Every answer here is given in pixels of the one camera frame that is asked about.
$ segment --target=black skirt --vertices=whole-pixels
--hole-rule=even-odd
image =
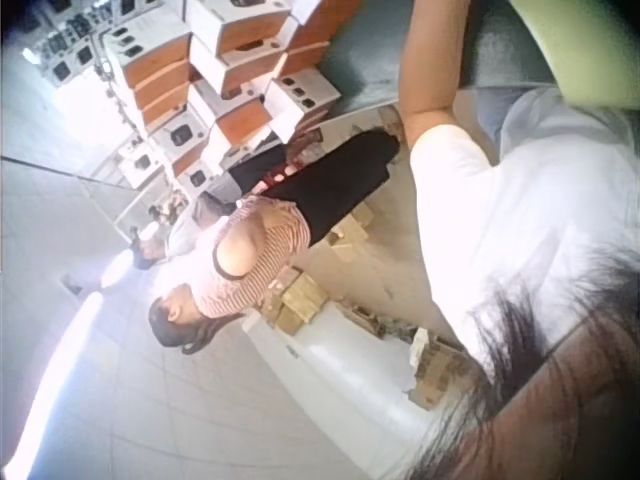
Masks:
[[[314,245],[389,179],[387,164],[399,149],[384,130],[360,133],[262,195],[295,202]]]

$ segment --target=black pants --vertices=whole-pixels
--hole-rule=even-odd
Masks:
[[[389,179],[387,164],[399,149],[384,130],[360,133],[262,195],[295,202],[314,245]]]
[[[266,150],[246,162],[234,165],[229,169],[229,175],[236,181],[242,195],[246,195],[253,187],[255,187],[264,177],[267,176],[278,165],[282,165],[287,159],[287,150],[285,145],[276,145]]]

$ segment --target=striped shirt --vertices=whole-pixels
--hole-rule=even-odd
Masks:
[[[248,218],[264,205],[288,209],[297,222],[269,228],[265,247],[254,268],[239,280],[228,280],[214,266],[213,252],[234,225]],[[198,310],[216,318],[252,307],[262,298],[271,282],[293,256],[309,246],[311,232],[295,203],[252,196],[243,202],[226,221],[205,230],[198,239],[196,262],[189,285]]]

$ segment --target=woman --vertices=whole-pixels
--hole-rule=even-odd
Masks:
[[[264,143],[268,145],[273,141],[274,138],[268,137]],[[208,191],[202,192],[180,213],[171,223],[166,240],[134,238],[130,247],[134,253],[134,266],[148,270],[162,260],[191,252],[200,234],[220,217],[231,215],[235,211],[235,202],[251,192],[269,172],[292,162],[307,147],[319,142],[322,142],[322,133],[316,129],[294,138],[288,145],[278,144],[267,150],[258,147],[255,156],[220,175]],[[153,216],[156,210],[156,207],[151,207],[149,214]]]
[[[262,298],[292,258],[322,240],[388,178],[398,140],[364,132],[205,231],[188,283],[149,310],[156,338],[192,354]]]
[[[478,105],[499,142],[492,167],[451,114],[470,1],[416,0],[401,67],[433,300],[482,372],[408,478],[639,478],[640,159],[628,125],[556,89],[494,89]]]

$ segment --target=light green surface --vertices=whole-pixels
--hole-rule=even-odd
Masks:
[[[511,3],[568,103],[640,109],[640,42],[604,1]]]

